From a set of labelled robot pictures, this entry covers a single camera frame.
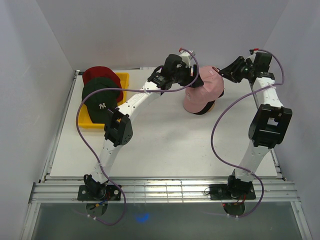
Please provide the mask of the pink baseball cap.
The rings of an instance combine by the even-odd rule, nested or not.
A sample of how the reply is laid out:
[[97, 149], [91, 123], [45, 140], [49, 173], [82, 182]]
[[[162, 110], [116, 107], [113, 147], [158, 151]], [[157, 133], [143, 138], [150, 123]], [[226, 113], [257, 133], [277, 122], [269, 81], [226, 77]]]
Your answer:
[[199, 70], [199, 77], [203, 85], [185, 89], [183, 100], [184, 109], [195, 115], [204, 115], [210, 112], [218, 98], [224, 95], [224, 80], [214, 66], [203, 66]]

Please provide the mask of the black baseball cap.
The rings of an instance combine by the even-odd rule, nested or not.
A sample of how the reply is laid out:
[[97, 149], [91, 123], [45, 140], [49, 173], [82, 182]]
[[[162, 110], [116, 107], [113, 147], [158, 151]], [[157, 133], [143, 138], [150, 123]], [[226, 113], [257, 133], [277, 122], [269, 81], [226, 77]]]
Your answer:
[[195, 115], [204, 115], [212, 110], [217, 99], [224, 95], [224, 90], [208, 91], [203, 89], [197, 90], [193, 97], [193, 110]]

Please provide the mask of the dark green baseball cap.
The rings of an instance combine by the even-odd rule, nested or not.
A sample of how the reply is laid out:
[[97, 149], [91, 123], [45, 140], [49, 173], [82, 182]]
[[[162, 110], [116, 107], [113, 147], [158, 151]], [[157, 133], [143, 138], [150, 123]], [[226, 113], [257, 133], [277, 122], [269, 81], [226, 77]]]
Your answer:
[[[96, 77], [86, 83], [82, 89], [81, 99], [84, 100], [94, 91], [104, 88], [118, 88], [118, 85], [110, 78]], [[108, 118], [107, 111], [109, 108], [118, 106], [117, 98], [121, 95], [119, 90], [106, 90], [95, 93], [90, 96], [84, 103], [87, 108], [89, 117], [94, 124], [104, 124]]]

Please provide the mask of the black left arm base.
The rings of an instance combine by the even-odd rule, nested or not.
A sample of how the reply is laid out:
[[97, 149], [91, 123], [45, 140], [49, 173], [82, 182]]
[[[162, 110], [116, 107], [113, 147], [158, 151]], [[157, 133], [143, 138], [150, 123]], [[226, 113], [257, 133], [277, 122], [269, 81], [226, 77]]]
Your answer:
[[81, 185], [77, 194], [78, 201], [120, 201], [121, 191], [114, 185], [107, 185], [102, 196], [92, 196], [85, 185]]

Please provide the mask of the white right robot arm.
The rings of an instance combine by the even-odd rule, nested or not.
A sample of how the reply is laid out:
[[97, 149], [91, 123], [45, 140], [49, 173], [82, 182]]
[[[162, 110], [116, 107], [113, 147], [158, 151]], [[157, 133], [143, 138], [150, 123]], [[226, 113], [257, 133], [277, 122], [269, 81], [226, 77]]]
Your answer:
[[248, 129], [248, 148], [227, 180], [225, 191], [232, 199], [253, 193], [254, 173], [265, 155], [282, 143], [293, 115], [277, 95], [275, 76], [269, 71], [273, 59], [275, 56], [270, 52], [255, 48], [250, 50], [249, 57], [239, 56], [219, 71], [233, 83], [248, 80], [259, 105]]

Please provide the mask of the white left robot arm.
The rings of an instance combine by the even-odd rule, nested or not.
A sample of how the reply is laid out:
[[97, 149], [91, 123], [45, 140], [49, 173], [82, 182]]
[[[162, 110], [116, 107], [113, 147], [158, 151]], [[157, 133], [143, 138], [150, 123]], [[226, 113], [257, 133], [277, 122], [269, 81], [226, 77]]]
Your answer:
[[179, 52], [179, 55], [170, 54], [164, 65], [155, 68], [141, 89], [135, 90], [135, 94], [129, 100], [106, 111], [102, 150], [100, 154], [95, 155], [97, 164], [94, 170], [83, 177], [88, 193], [95, 200], [100, 200], [106, 195], [106, 182], [109, 181], [107, 172], [112, 168], [121, 148], [132, 139], [132, 123], [137, 115], [163, 93], [171, 92], [173, 84], [180, 85], [181, 90], [203, 85], [199, 65], [191, 64], [195, 59], [195, 53], [184, 48]]

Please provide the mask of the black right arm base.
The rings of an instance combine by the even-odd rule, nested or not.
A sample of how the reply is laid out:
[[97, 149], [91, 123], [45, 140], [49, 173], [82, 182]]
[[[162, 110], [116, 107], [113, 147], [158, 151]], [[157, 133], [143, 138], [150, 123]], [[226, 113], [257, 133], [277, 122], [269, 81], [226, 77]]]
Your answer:
[[239, 195], [238, 193], [234, 195], [227, 190], [227, 184], [210, 184], [205, 188], [203, 193], [210, 196], [211, 200], [255, 200], [256, 193], [253, 186], [250, 187], [249, 192], [246, 194]]

